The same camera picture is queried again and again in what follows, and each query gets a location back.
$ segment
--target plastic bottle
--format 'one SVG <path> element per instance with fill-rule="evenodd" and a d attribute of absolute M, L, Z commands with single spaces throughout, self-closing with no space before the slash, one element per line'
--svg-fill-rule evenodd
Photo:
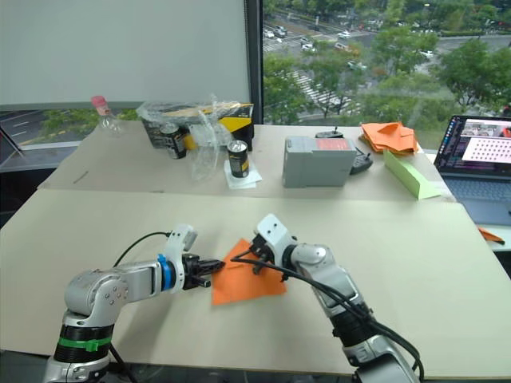
<path fill-rule="evenodd" d="M 103 96 L 94 96 L 90 98 L 90 101 L 97 110 L 97 114 L 100 115 L 99 126 L 111 136 L 120 136 L 124 129 L 121 127 L 120 121 L 112 114 L 112 110 L 106 103 Z"/>

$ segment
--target black can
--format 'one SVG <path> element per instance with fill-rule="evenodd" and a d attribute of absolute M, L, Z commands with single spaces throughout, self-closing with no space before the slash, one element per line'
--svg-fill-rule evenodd
<path fill-rule="evenodd" d="M 248 176 L 248 145 L 245 141 L 234 140 L 229 142 L 227 150 L 229 153 L 229 164 L 234 177 L 244 178 Z"/>
<path fill-rule="evenodd" d="M 165 138 L 168 153 L 172 158 L 183 158 L 186 156 L 184 137 L 186 133 L 179 129 L 179 126 L 168 122 L 160 128 L 161 135 Z"/>

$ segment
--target laptop keyboard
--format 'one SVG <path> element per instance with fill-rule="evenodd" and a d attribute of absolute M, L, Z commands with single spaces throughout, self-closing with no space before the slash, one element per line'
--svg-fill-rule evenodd
<path fill-rule="evenodd" d="M 454 179 L 446 179 L 445 182 L 458 198 L 511 202 L 510 183 Z"/>

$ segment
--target black cable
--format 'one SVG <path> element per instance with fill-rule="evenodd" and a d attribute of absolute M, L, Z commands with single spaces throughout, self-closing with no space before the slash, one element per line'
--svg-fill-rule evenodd
<path fill-rule="evenodd" d="M 113 347 L 112 343 L 110 343 L 109 350 L 110 350 L 110 353 L 112 353 L 113 357 L 115 357 L 115 360 L 117 361 L 117 363 L 119 363 L 119 365 L 121 366 L 121 369 L 124 370 L 124 372 L 128 376 L 128 379 L 132 383 L 138 383 L 138 380 L 133 376 L 132 372 L 129 370 L 128 366 L 125 364 L 125 361 L 122 360 L 121 355 L 119 355 L 119 353 L 117 352 L 115 347 Z"/>
<path fill-rule="evenodd" d="M 164 235 L 167 238 L 170 236 L 170 233 L 165 233 L 164 231 L 154 231 L 153 233 L 149 233 L 144 235 L 143 237 L 137 239 L 135 242 L 131 244 L 130 247 L 128 247 L 124 253 L 121 254 L 121 256 L 117 259 L 117 261 L 113 264 L 113 267 L 118 266 L 119 263 L 121 263 L 122 259 L 125 257 L 126 254 L 129 253 L 131 249 L 133 249 L 138 243 L 142 242 L 144 239 L 151 237 L 153 235 Z"/>
<path fill-rule="evenodd" d="M 116 267 L 119 265 L 119 263 L 121 263 L 122 259 L 126 256 L 126 254 L 129 253 L 129 251 L 131 249 L 133 249 L 138 243 L 142 242 L 144 239 L 148 238 L 148 237 L 151 237 L 153 235 L 164 235 L 165 237 L 169 237 L 171 233 L 166 233 L 164 231 L 154 231 L 153 233 L 149 233 L 149 234 L 146 234 L 144 235 L 143 237 L 140 237 L 139 239 L 137 239 L 135 242 L 133 242 L 122 254 L 121 256 L 117 259 L 117 261 L 115 261 L 115 263 L 113 264 L 113 267 Z M 138 380 L 133 376 L 132 372 L 129 370 L 128 366 L 125 364 L 125 361 L 122 360 L 122 357 L 121 355 L 119 355 L 119 353 L 117 352 L 117 350 L 115 349 L 115 347 L 113 347 L 113 344 L 110 343 L 110 347 L 109 347 L 109 350 L 110 350 L 110 353 L 112 353 L 113 357 L 115 358 L 115 360 L 117 361 L 117 363 L 119 363 L 119 365 L 121 366 L 121 371 L 124 371 L 124 373 L 126 374 L 126 376 L 128 377 L 128 379 L 132 382 L 132 383 L 138 383 Z"/>
<path fill-rule="evenodd" d="M 254 259 L 241 259 L 244 255 L 250 253 L 249 251 L 245 251 L 241 254 L 236 255 L 231 259 L 232 262 L 239 262 L 239 263 L 248 263 L 251 265 L 257 265 L 262 267 L 267 267 L 269 269 L 277 270 L 283 273 L 285 276 L 291 276 L 293 278 L 299 279 L 301 281 L 304 281 L 305 283 L 308 283 L 312 287 L 316 288 L 317 290 L 322 291 L 325 295 L 332 298 L 336 303 L 338 303 L 340 306 L 342 306 L 346 311 L 353 314 L 358 320 L 365 321 L 369 326 L 371 326 L 374 330 L 376 330 L 379 334 L 385 335 L 393 342 L 400 345 L 403 349 L 405 349 L 413 358 L 414 358 L 414 365 L 412 367 L 413 370 L 415 370 L 417 367 L 419 368 L 419 381 L 424 380 L 424 366 L 420 360 L 420 354 L 418 350 L 409 343 L 405 338 L 403 338 L 401 335 L 393 331 L 392 329 L 388 328 L 387 326 L 384 326 L 383 324 L 379 323 L 374 319 L 371 315 L 368 313 L 365 313 L 360 310 L 359 307 L 357 307 L 348 297 L 343 295 L 341 292 L 337 291 L 331 286 L 327 286 L 322 284 L 321 282 L 316 282 L 313 279 L 304 277 L 301 274 L 298 274 L 294 272 L 293 270 L 289 270 L 283 267 L 278 267 L 276 265 L 273 265 L 271 263 L 266 263 Z"/>

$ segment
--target white roller blind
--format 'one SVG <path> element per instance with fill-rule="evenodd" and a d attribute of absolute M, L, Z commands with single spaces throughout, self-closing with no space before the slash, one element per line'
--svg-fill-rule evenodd
<path fill-rule="evenodd" d="M 243 0 L 0 0 L 0 105 L 249 101 Z"/>

